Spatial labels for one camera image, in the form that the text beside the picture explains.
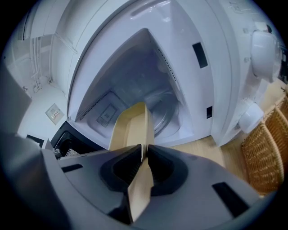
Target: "wooden floor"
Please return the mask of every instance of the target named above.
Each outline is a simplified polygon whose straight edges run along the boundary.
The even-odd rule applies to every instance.
[[[285,88],[285,86],[280,80],[269,85],[261,104],[263,111],[269,109],[284,94],[282,88]],[[245,162],[240,150],[241,142],[246,136],[246,134],[240,134],[238,138],[222,147],[217,147],[213,138],[209,136],[171,148],[211,159],[228,169],[234,175],[249,182]]]

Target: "top-loading washing machine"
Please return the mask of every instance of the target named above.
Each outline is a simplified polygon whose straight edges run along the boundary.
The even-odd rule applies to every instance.
[[[35,101],[45,82],[61,90],[61,122],[106,149],[118,116],[137,102],[152,113],[157,145],[212,135],[220,146],[252,131],[282,57],[276,28],[249,0],[42,0],[22,27],[37,85],[23,88]],[[60,95],[49,95],[57,104]]]

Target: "rectangular slot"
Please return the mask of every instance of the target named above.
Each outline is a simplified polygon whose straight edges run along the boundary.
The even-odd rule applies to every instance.
[[[195,54],[197,56],[200,68],[204,68],[204,67],[208,66],[207,59],[206,59],[206,56],[205,56],[205,53],[204,53],[204,50],[203,50],[201,43],[199,42],[199,43],[196,43],[192,46],[193,46],[193,49],[194,49]]]
[[[70,165],[70,166],[66,166],[66,167],[62,167],[61,169],[63,170],[63,173],[67,173],[70,171],[74,171],[76,169],[82,168],[83,166],[80,164],[74,164],[74,165]]]
[[[234,217],[249,209],[249,206],[225,182],[214,184],[212,187]]]
[[[206,111],[207,111],[207,119],[212,117],[213,107],[212,106],[208,107]]]
[[[108,105],[108,107],[102,112],[102,114],[97,118],[97,122],[106,128],[117,112],[117,108],[112,104]]]

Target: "white knob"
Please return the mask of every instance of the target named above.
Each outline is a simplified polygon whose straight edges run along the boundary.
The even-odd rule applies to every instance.
[[[251,59],[255,76],[272,83],[279,76],[281,49],[275,35],[255,31],[252,35]]]
[[[244,133],[250,133],[263,119],[262,109],[253,103],[239,120],[239,126]]]

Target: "wicker basket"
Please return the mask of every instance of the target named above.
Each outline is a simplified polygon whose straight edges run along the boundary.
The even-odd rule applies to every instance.
[[[241,144],[249,183],[260,193],[277,190],[284,181],[280,152],[264,123],[260,123]]]
[[[279,149],[286,174],[288,172],[288,121],[277,105],[264,117],[264,123]]]
[[[276,106],[280,109],[285,118],[288,120],[288,97],[282,97],[279,102],[276,103]]]

